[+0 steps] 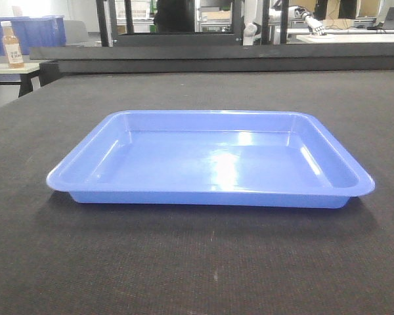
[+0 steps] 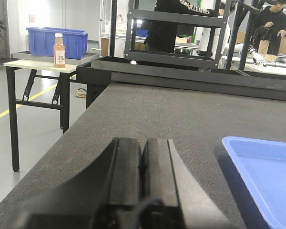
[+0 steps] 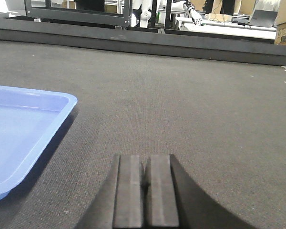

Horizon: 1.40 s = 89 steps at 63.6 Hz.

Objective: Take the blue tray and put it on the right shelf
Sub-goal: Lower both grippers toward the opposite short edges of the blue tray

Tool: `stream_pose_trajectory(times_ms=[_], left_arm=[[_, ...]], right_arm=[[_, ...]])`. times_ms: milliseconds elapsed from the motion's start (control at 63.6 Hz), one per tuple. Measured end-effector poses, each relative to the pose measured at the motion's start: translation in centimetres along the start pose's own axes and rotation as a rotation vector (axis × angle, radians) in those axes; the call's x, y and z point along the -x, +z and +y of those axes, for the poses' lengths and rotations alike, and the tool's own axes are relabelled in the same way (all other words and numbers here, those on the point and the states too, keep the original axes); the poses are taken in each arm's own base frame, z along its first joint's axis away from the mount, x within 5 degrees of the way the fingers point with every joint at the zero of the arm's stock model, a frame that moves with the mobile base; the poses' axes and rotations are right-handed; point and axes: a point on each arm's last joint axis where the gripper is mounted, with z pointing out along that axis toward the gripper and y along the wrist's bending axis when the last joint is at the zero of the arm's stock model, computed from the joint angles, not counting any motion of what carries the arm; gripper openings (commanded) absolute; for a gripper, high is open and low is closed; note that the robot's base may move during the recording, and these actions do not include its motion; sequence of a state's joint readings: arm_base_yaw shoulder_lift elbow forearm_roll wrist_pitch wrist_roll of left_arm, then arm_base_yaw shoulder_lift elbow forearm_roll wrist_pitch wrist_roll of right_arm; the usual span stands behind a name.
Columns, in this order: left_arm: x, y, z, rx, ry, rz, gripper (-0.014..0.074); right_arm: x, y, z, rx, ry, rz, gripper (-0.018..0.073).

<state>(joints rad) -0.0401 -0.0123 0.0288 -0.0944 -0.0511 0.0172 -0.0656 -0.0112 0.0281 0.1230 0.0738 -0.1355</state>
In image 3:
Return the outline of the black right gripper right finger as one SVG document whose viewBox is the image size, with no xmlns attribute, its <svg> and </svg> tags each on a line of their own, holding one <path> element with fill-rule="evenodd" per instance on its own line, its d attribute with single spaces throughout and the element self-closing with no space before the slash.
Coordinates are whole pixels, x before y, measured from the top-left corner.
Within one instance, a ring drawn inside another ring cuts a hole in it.
<svg viewBox="0 0 286 229">
<path fill-rule="evenodd" d="M 145 180 L 145 219 L 150 229 L 253 228 L 208 195 L 175 155 L 150 156 Z"/>
</svg>

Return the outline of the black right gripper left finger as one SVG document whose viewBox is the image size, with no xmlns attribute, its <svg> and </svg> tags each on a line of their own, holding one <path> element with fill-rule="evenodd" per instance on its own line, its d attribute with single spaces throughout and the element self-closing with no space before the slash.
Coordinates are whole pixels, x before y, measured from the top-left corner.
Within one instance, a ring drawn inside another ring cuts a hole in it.
<svg viewBox="0 0 286 229">
<path fill-rule="evenodd" d="M 76 229 L 142 229 L 142 164 L 135 155 L 115 155 L 110 171 Z"/>
</svg>

